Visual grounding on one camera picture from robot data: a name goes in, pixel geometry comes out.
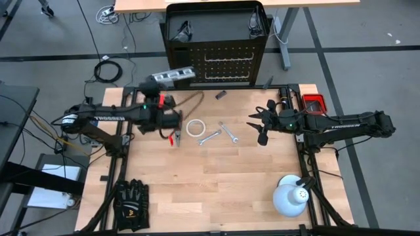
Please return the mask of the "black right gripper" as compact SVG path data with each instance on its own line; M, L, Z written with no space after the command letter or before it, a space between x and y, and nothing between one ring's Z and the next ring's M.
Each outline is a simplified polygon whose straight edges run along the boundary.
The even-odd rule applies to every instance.
M266 108L257 107L257 113L248 115L250 118L261 119L262 125L247 123L249 126L257 129L259 136L258 144L266 146L268 143L268 131L278 131L293 133L296 131L296 115L293 109L286 109L277 112L280 103L274 100L267 101Z

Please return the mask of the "silver black spirit level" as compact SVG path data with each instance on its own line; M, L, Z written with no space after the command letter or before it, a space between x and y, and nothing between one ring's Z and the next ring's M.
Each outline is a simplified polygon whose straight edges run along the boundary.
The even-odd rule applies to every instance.
M196 73L194 71L194 68L190 66L152 74L152 78L160 83L166 83L170 81L179 81L183 79L191 79L191 78L194 78L195 76L196 76Z

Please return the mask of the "silver combination wrench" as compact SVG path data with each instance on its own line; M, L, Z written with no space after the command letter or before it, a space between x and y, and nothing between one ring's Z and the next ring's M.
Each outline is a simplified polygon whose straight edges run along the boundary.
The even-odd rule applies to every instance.
M229 137L231 137L232 142L236 144L239 139L232 134L230 129L222 121L219 121L219 125L225 130L225 132L229 135Z
M211 135L209 135L209 136L207 136L207 137L205 137L203 139L198 140L198 144L200 146L202 146L206 141L208 141L208 140L210 140L210 139L212 139L212 138L220 135L221 133L222 133L222 130L221 129L218 129L218 131L212 133Z

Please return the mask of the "white tape roll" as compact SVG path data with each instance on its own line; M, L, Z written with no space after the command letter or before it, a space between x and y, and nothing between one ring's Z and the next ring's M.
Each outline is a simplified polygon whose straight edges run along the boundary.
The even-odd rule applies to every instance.
M199 134L192 134L191 131L190 131L190 126L195 124L195 123L199 123L202 126L202 131ZM200 137L201 135L203 135L205 133L205 131L206 131L206 125L201 119L192 119L189 122L187 122L186 133L189 136L191 136L193 138L197 138L197 137Z

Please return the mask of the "black peg board cart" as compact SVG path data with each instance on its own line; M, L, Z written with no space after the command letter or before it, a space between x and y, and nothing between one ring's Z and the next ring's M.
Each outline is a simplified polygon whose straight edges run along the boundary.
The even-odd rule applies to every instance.
M249 38L248 23L255 7L264 35ZM172 41L184 21L190 21L194 34L187 43ZM193 67L196 76L176 82L176 88L187 88L204 83L243 83L254 85L259 74L266 42L270 33L272 16L265 13L258 1L174 3L167 6L165 17L160 22L160 30L171 69ZM208 58L243 58L254 53L253 60L239 62L206 62ZM247 80L204 79L204 74L246 75Z

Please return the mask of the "black flashlight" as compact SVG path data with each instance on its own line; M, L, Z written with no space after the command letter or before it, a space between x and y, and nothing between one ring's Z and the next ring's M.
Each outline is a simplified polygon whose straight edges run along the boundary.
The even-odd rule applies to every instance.
M288 90L283 87L279 90L280 95L280 104L282 105L282 109L289 109L290 108L290 102L289 102L289 96L288 96Z

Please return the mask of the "red plastic tray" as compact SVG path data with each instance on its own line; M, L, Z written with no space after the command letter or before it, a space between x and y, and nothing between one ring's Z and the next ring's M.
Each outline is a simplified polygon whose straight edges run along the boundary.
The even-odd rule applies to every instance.
M304 110L311 114L327 113L327 106L322 94L304 94L302 95Z

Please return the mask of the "grey metal desk leg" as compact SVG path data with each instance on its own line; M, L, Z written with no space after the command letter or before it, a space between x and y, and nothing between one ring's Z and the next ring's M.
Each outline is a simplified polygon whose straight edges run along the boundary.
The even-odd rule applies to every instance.
M285 18L282 22L282 27L279 33L279 38L282 41L280 43L280 51L282 55L282 67L285 71L288 71L291 68L291 61L289 58L289 51L288 51L288 37L293 26L293 23L297 17L297 13L299 8L297 7L290 7L287 9L285 14Z

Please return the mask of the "white dome lamp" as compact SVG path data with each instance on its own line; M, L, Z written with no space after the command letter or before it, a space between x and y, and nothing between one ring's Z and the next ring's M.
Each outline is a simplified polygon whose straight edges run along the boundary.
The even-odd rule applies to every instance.
M280 179L273 192L272 202L279 214L295 218L301 215L309 200L309 192L304 184L298 184L301 178L296 175L286 175Z

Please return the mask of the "black work glove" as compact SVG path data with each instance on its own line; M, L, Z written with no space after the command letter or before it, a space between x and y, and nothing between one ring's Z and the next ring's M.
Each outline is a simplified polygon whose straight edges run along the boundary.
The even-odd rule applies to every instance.
M135 179L131 180L131 185L134 190L133 197L140 204L135 230L149 228L149 185Z
M140 219L141 189L138 181L119 181L114 200L114 214L118 230L137 230Z

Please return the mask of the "light wooden desk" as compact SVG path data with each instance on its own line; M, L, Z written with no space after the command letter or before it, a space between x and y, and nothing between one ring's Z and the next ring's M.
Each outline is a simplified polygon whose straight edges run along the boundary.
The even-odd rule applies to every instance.
M115 0L114 10L118 13L165 12L173 3L210 3L210 2L259 1L264 7L325 7L357 5L360 0Z

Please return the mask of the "person's shoe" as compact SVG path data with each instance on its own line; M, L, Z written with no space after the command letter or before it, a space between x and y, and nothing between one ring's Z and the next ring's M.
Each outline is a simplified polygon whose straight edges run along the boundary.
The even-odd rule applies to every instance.
M47 0L38 0L41 5L41 12L47 15L49 18L54 16L54 11L50 8Z

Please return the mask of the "black side table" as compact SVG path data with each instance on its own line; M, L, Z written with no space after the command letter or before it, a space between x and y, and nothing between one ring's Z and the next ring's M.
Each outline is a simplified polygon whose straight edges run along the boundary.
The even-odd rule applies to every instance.
M0 170L8 162L38 94L37 87L0 83Z

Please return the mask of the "white paper sheet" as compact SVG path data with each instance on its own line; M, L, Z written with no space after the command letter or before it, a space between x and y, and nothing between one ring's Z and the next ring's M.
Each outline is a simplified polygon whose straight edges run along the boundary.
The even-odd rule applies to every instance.
M78 180L81 173L80 167L44 164L42 172L70 180ZM41 187L35 187L30 195L27 206L35 208L67 209L74 207L76 199L72 194Z

